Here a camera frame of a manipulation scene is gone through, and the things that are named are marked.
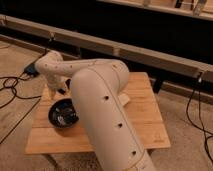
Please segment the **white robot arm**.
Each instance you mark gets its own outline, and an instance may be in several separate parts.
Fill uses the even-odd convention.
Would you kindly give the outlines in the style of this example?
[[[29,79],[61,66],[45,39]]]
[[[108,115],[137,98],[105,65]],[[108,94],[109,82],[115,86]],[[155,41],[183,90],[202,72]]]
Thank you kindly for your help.
[[[35,63],[51,91],[69,90],[76,113],[104,171],[157,171],[119,99],[129,69],[116,59],[65,61],[50,51]]]

